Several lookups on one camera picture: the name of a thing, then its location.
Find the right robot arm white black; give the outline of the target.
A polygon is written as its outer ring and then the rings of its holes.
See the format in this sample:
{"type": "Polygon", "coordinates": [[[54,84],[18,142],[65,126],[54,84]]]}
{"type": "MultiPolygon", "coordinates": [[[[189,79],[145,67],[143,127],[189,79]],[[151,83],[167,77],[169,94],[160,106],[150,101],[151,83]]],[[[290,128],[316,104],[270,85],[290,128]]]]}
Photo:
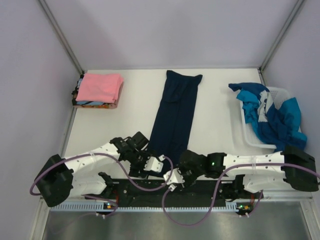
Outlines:
{"type": "Polygon", "coordinates": [[[185,151],[172,174],[173,183],[187,188],[204,176],[217,181],[217,193],[226,200],[247,198],[261,190],[290,187],[301,192],[319,190],[315,159],[293,146],[265,155],[208,155],[185,151]]]}

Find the navy blue t shirt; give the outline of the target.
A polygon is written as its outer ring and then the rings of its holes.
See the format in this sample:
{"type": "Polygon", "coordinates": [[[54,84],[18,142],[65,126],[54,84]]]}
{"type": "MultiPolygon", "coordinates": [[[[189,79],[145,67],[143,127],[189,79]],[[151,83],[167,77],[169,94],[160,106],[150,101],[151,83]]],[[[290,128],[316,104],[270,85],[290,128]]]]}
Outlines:
{"type": "Polygon", "coordinates": [[[166,72],[166,81],[149,139],[148,150],[171,159],[174,166],[187,150],[203,75],[166,72]]]}

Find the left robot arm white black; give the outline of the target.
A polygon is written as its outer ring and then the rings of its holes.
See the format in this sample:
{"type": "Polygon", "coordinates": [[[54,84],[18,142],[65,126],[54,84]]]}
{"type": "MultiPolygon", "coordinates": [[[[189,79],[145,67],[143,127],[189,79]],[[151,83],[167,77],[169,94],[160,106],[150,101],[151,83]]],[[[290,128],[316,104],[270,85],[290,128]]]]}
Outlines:
{"type": "Polygon", "coordinates": [[[134,178],[146,178],[149,172],[162,171],[162,159],[145,150],[148,143],[148,139],[137,132],[132,137],[115,137],[81,155],[70,158],[53,155],[35,178],[35,185],[48,207],[82,195],[109,198],[114,187],[107,165],[127,161],[129,176],[134,178]]]}

